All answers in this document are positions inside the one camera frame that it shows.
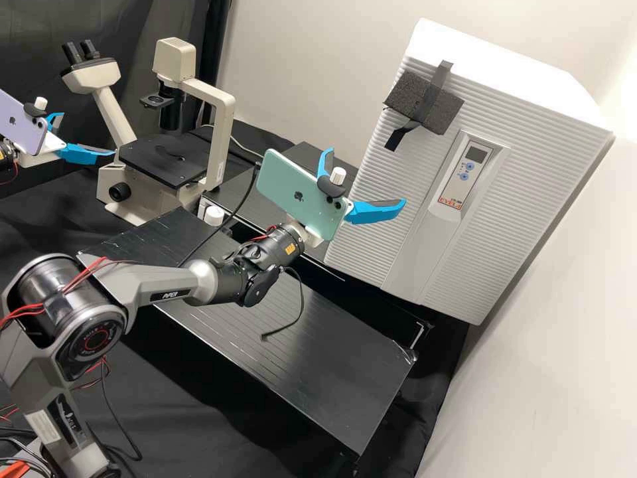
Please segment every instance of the mint green smartphone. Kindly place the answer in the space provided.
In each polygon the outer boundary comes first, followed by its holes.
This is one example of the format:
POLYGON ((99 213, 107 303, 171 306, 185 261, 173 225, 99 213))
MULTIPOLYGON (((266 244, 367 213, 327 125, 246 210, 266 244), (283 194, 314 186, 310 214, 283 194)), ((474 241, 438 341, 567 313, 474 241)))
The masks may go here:
POLYGON ((327 202, 317 178, 274 149, 268 149, 263 156, 257 189, 323 240, 334 238, 347 213, 343 198, 327 202))

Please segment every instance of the white knob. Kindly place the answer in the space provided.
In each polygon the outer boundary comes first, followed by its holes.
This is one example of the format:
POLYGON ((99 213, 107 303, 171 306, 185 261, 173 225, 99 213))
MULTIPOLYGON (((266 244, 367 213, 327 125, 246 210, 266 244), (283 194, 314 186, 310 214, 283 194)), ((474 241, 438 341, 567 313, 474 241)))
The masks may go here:
POLYGON ((340 186, 343 184, 343 181, 345 181, 345 176, 347 176, 347 171, 342 167, 336 166, 330 175, 330 182, 336 186, 340 186))
POLYGON ((33 104, 38 110, 42 110, 44 111, 46 109, 46 105, 48 105, 48 101, 46 101, 46 98, 43 98, 42 96, 38 96, 35 99, 35 103, 33 104))
POLYGON ((224 210, 219 206, 209 206, 204 214, 204 222, 211 226, 219 227, 224 221, 224 210))

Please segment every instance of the control panel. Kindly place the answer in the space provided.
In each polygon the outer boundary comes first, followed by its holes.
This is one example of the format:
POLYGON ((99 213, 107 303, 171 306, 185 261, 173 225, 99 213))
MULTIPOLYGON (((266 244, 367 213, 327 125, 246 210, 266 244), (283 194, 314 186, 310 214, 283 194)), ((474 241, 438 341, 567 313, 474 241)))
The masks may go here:
POLYGON ((438 198, 438 202, 460 210, 486 166, 493 148, 471 140, 467 143, 455 170, 438 198))

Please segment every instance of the smartphone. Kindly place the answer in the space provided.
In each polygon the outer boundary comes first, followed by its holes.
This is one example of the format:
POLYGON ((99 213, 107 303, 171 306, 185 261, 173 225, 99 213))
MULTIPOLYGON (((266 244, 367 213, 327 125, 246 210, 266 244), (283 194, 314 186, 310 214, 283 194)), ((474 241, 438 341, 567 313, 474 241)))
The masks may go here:
POLYGON ((0 90, 0 134, 31 156, 40 152, 48 123, 44 118, 32 118, 24 105, 0 90))
POLYGON ((342 197, 328 201, 315 176, 274 149, 263 156, 257 189, 323 240, 334 238, 347 214, 347 202, 342 197))

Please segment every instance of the black foam block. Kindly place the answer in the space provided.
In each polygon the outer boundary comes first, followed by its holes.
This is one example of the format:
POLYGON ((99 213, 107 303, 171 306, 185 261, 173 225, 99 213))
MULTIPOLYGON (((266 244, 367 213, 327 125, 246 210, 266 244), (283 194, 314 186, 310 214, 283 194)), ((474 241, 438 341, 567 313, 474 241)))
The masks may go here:
POLYGON ((391 109, 418 121, 429 131, 439 135, 447 132, 463 104, 462 98, 432 85, 422 76, 409 71, 402 74, 385 100, 385 105, 391 109), (432 95, 430 88, 435 88, 437 95, 432 95), (421 104, 427 101, 427 97, 434 98, 433 103, 424 112, 423 117, 419 118, 421 104))

